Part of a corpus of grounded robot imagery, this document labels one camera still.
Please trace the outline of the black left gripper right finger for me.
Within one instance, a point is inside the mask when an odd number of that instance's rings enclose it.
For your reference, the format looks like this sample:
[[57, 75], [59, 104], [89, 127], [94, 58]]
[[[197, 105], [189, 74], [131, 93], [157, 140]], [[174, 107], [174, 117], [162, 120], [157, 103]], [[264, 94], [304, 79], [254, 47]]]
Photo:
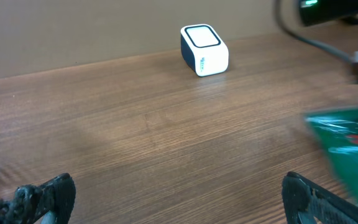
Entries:
[[288, 172], [282, 201], [289, 224], [358, 224], [358, 207], [306, 177]]

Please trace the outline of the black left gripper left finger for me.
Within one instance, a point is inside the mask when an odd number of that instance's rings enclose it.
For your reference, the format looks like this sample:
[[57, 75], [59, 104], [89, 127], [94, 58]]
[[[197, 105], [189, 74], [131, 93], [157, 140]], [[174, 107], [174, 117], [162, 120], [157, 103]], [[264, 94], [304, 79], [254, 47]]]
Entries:
[[74, 209], [75, 183], [68, 173], [60, 174], [41, 185], [22, 185], [12, 200], [0, 199], [0, 224], [68, 224]]

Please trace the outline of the green 3M gloves packet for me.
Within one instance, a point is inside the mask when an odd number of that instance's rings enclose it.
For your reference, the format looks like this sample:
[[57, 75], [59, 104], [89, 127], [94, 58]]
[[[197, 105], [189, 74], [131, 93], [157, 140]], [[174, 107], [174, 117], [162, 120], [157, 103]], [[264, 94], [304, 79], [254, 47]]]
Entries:
[[358, 204], [358, 106], [312, 111], [305, 114], [305, 122]]

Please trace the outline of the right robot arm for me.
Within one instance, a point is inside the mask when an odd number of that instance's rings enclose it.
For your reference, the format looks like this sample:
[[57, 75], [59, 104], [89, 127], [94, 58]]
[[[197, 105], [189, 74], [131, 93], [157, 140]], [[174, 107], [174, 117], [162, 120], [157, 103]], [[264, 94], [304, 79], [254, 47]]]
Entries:
[[[358, 0], [298, 1], [298, 12], [301, 23], [306, 27], [331, 21], [341, 21], [350, 26], [358, 25]], [[305, 39], [304, 42], [341, 59], [349, 66], [358, 82], [358, 51], [349, 55], [317, 40]]]

